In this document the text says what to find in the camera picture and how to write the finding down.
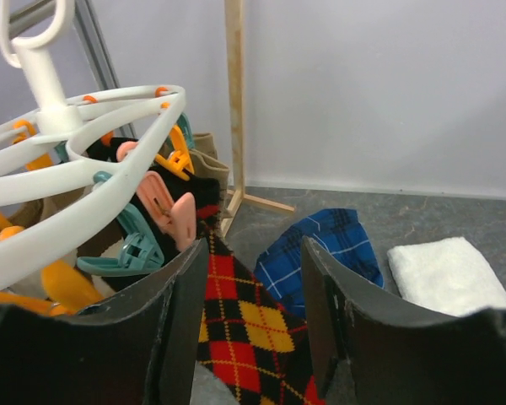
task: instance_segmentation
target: wooden base leg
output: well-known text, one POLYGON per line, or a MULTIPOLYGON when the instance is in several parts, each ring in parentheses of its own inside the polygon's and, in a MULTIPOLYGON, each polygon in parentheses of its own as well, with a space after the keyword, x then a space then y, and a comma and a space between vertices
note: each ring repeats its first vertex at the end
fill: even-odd
POLYGON ((231 214, 231 218, 227 218, 221 221, 221 232, 223 233, 223 236, 226 236, 227 232, 229 232, 230 225, 233 223, 234 216, 238 212, 238 208, 240 208, 240 204, 242 202, 249 203, 255 207, 269 209, 277 213, 292 214, 296 211, 296 208, 290 205, 281 204, 272 200, 266 200, 265 198, 251 196, 250 194, 244 194, 240 191, 235 192, 234 190, 227 190, 227 194, 232 196, 229 206, 227 207, 229 213, 231 214))

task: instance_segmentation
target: hanger hook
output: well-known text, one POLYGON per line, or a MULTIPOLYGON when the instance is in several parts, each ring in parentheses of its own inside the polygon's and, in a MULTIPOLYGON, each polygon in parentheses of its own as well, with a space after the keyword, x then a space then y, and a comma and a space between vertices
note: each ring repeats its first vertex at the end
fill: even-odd
MULTIPOLYGON (((49 28, 37 36, 14 38, 16 46, 28 49, 48 46, 70 27, 75 14, 75 2, 55 0, 55 4, 54 17, 49 28)), ((9 40, 9 0, 0 0, 0 52, 7 63, 14 68, 21 68, 19 57, 13 52, 12 41, 9 40)))

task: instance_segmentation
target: pink clothespin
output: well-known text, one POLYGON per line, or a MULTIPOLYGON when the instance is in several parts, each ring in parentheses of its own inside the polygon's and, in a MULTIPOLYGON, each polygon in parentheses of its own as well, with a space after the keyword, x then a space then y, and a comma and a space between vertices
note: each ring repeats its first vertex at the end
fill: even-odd
MULTIPOLYGON (((136 146, 137 142, 124 142, 116 151, 116 159, 123 161, 136 146)), ((147 171, 137 188, 137 195, 158 228, 175 240, 176 249, 187 249, 196 237, 193 194, 187 192, 175 202, 163 179, 156 172, 147 171)))

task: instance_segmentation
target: metal frame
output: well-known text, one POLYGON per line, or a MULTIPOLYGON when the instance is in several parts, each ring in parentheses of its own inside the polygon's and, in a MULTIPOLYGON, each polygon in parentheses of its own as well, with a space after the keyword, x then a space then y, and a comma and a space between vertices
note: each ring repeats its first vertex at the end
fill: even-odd
MULTIPOLYGON (((100 90, 118 89, 120 87, 118 77, 110 61, 109 51, 91 0, 75 0, 75 29, 100 90)), ((132 124, 120 127, 118 131, 121 137, 137 139, 132 124)))
POLYGON ((14 38, 39 24, 54 13, 53 0, 38 0, 11 13, 9 18, 9 37, 14 38))

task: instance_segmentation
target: blue plaid fabric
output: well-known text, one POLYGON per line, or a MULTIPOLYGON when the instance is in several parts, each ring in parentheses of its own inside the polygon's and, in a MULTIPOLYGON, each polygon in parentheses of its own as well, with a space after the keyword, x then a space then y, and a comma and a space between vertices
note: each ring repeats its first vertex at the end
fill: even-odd
POLYGON ((355 209, 323 209, 292 225, 256 260, 255 276, 287 311, 305 318, 300 264, 302 238, 315 239, 341 264, 384 287, 384 279, 355 209))

